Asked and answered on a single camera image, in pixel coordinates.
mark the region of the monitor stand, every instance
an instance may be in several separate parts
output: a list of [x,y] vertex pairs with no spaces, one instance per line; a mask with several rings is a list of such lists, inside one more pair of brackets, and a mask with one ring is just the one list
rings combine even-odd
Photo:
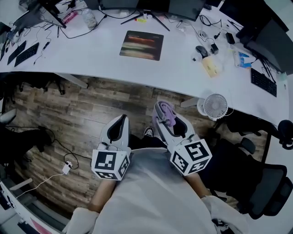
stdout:
[[[147,13],[147,14],[149,14],[149,15],[151,15],[153,18],[155,18],[161,25],[163,25],[163,27],[164,28],[166,28],[168,31],[170,31],[170,29],[168,29],[154,14],[152,14],[150,11],[145,11],[144,13]],[[125,24],[125,23],[127,23],[127,22],[129,22],[129,21],[131,21],[131,20],[134,20],[134,19],[137,19],[137,18],[139,18],[139,17],[141,17],[141,16],[143,16],[143,13],[141,13],[141,14],[139,14],[138,16],[135,16],[135,17],[133,17],[133,18],[131,18],[131,19],[128,19],[128,20],[126,20],[126,21],[124,21],[124,22],[122,22],[121,24]]]

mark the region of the plastic bottle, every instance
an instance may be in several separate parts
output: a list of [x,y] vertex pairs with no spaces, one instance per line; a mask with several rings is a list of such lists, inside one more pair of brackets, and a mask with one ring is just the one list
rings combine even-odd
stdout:
[[85,9],[82,11],[82,17],[84,22],[87,24],[89,30],[93,30],[97,26],[97,20],[92,13],[91,9]]

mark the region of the white cable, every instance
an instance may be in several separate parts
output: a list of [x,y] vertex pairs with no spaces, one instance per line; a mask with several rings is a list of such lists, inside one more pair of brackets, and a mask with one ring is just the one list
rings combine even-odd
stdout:
[[31,191],[31,190],[37,189],[41,184],[43,184],[44,182],[48,181],[48,180],[51,179],[53,176],[62,176],[62,175],[64,175],[64,173],[62,173],[62,174],[56,174],[56,175],[52,175],[51,177],[49,177],[48,179],[46,179],[45,181],[43,181],[42,183],[40,183],[37,187],[35,187],[35,188],[33,188],[33,189],[30,189],[30,190],[27,190],[27,191],[25,191],[24,193],[22,193],[21,195],[17,196],[16,199],[19,198],[20,196],[22,196],[23,194],[25,194],[25,193]]
[[233,110],[232,110],[232,112],[231,112],[230,114],[225,115],[225,116],[229,116],[229,115],[233,114],[233,112],[234,112],[234,104],[233,104],[233,101],[232,101],[232,94],[231,94],[231,90],[230,90],[230,89],[229,89],[229,93],[230,93],[231,104],[232,104],[232,108],[233,108]]

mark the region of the sleeve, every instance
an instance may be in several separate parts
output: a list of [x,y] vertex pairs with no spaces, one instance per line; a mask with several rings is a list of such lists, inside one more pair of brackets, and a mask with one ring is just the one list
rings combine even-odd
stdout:
[[89,211],[85,208],[76,208],[71,220],[67,224],[67,234],[87,234],[92,233],[99,213]]
[[229,225],[235,234],[249,234],[245,217],[237,210],[215,196],[205,196],[201,199],[211,214],[211,218],[221,220]]

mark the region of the foot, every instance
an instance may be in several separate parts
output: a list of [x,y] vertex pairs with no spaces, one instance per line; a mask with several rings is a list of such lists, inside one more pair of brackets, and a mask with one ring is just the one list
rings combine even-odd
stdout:
[[147,127],[145,129],[145,133],[143,134],[145,137],[148,136],[148,137],[153,137],[154,136],[154,130],[152,127]]

